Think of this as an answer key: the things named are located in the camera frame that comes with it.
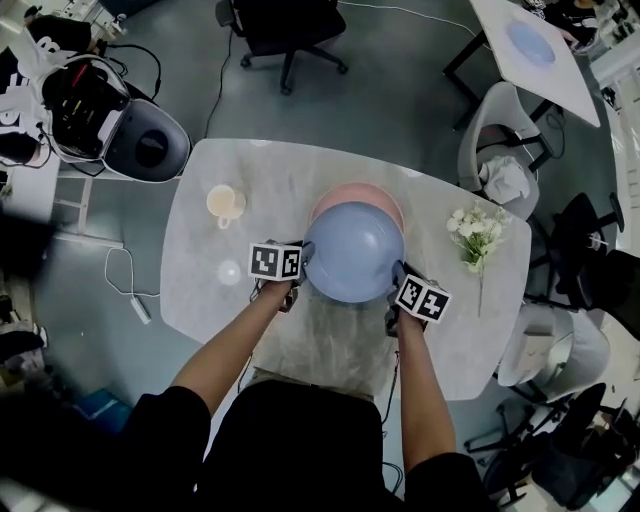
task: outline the black shirt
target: black shirt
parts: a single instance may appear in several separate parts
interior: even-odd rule
[[[413,468],[404,503],[391,495],[382,478],[380,414],[365,400],[278,381],[250,386],[203,462],[209,427],[206,405],[188,389],[144,395],[120,438],[130,499],[147,510],[494,510],[473,460],[460,454]]]
[[[89,23],[57,16],[40,16],[29,25],[36,44],[45,51],[67,52],[72,56],[85,52],[91,43]],[[29,83],[21,73],[18,60],[9,48],[0,53],[0,94]],[[19,112],[0,114],[0,156],[14,162],[28,162],[37,147],[40,131],[36,120]]]

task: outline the small white object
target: small white object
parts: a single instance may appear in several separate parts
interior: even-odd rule
[[[240,265],[233,260],[225,260],[218,267],[218,279],[222,284],[233,286],[240,281]]]
[[[239,219],[247,206],[247,198],[242,192],[229,185],[217,185],[207,195],[207,209],[218,217],[218,227],[227,229],[232,220]]]
[[[138,297],[131,298],[131,305],[133,306],[133,309],[140,317],[140,320],[142,320],[143,324],[147,325],[149,322],[151,322],[151,317],[149,316],[149,313],[147,313],[147,310],[144,309],[144,306],[142,305],[142,302],[140,302]]]
[[[496,156],[482,164],[479,177],[485,184],[487,197],[498,204],[505,204],[531,193],[525,170],[512,156]]]
[[[292,281],[300,277],[302,248],[296,245],[251,244],[249,277],[268,281]]]

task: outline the white chair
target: white chair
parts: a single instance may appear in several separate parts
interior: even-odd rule
[[[569,315],[571,332],[558,342],[559,314]],[[586,311],[526,304],[502,356],[498,383],[511,387],[532,381],[551,403],[595,384],[609,357],[609,341]]]
[[[598,382],[609,365],[611,348],[604,333],[586,311],[569,314],[573,323],[569,358],[556,366],[559,372],[554,371],[550,380],[536,382],[546,395],[547,403],[587,389]]]
[[[478,151],[480,132],[485,126],[492,125],[506,127],[515,135],[509,134],[507,140],[485,146]],[[533,162],[525,161],[520,152],[514,149],[534,143],[542,147],[542,154]],[[551,151],[536,124],[522,108],[515,86],[509,82],[498,82],[489,89],[464,134],[458,153],[460,187],[470,192],[482,191],[483,184],[478,173],[482,164],[495,156],[513,156],[525,170],[530,187],[529,195],[526,198],[516,198],[502,206],[517,217],[527,220],[540,197],[533,173],[549,159]]]
[[[517,386],[533,379],[546,366],[556,340],[556,315],[548,306],[525,304],[498,368],[498,384]]]

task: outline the white mug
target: white mug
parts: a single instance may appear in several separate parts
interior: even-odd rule
[[[207,209],[218,217],[218,227],[227,229],[232,220],[238,219],[247,206],[247,199],[242,192],[229,185],[217,185],[207,195]]]

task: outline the black cable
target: black cable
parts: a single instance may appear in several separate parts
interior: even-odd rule
[[[224,60],[224,62],[222,63],[222,66],[220,67],[220,89],[218,90],[218,98],[216,99],[216,102],[213,105],[213,108],[211,109],[209,118],[207,119],[207,126],[205,127],[204,135],[202,136],[203,139],[206,138],[207,133],[209,133],[209,124],[211,123],[211,118],[213,117],[213,113],[216,111],[216,108],[218,108],[218,103],[220,103],[220,98],[222,98],[222,79],[224,78],[224,70],[227,68],[227,63],[231,58],[231,39],[232,38],[233,38],[233,30],[230,30],[229,31],[229,49],[227,51],[227,58]]]
[[[393,369],[393,380],[391,381],[391,391],[389,392],[389,400],[387,401],[387,412],[385,413],[384,419],[382,420],[383,425],[385,424],[387,419],[389,419],[389,411],[391,410],[391,400],[393,399],[393,391],[396,388],[396,381],[398,380],[399,364],[400,364],[400,352],[396,350],[396,367]]]
[[[118,59],[113,59],[111,57],[105,57],[105,58],[110,60],[111,62],[115,62],[116,64],[118,64],[122,68],[122,71],[120,73],[118,73],[120,75],[120,78],[124,78],[125,76],[127,76],[129,74],[129,68],[127,67],[127,65],[124,62],[121,62]]]
[[[240,394],[240,391],[241,391],[240,385],[242,384],[242,379],[244,379],[244,376],[247,373],[247,370],[249,369],[249,365],[251,364],[252,359],[253,359],[253,352],[251,352],[251,355],[249,356],[249,360],[247,361],[247,364],[245,365],[244,370],[242,370],[242,374],[238,379],[238,394]]]
[[[566,149],[566,139],[565,139],[565,133],[564,133],[564,126],[566,124],[566,120],[563,118],[563,120],[560,121],[556,116],[554,116],[551,113],[547,114],[545,119],[547,120],[547,124],[549,125],[549,128],[560,131],[560,135],[562,136],[562,144],[560,146],[560,151],[555,155],[551,155],[551,158],[559,160],[564,155],[564,150]]]
[[[391,491],[392,494],[395,494],[396,492],[398,492],[398,489],[400,489],[400,486],[402,485],[402,481],[404,480],[404,471],[402,471],[402,469],[399,466],[396,466],[395,464],[391,464],[391,462],[383,462],[382,465],[389,466],[390,468],[395,469],[398,473],[398,479],[396,480],[396,485],[393,486],[393,491]]]
[[[73,167],[76,171],[81,172],[82,174],[85,174],[86,176],[89,176],[90,178],[95,178],[96,176],[99,176],[100,174],[102,174],[105,169],[107,168],[106,166],[102,166],[102,169],[100,169],[97,173],[95,174],[91,174],[87,171],[83,171],[82,169],[80,169],[80,167],[78,167],[77,165],[72,164],[71,162],[67,162],[71,167]]]
[[[158,78],[156,79],[153,96],[151,96],[151,101],[155,100],[158,92],[160,91],[160,84],[162,83],[162,64],[160,64],[160,60],[158,59],[158,57],[156,57],[155,53],[153,53],[151,50],[148,50],[144,46],[139,46],[137,44],[108,44],[107,48],[137,48],[138,50],[148,53],[149,55],[151,55],[151,57],[153,57],[153,60],[155,60],[156,64],[158,65]]]

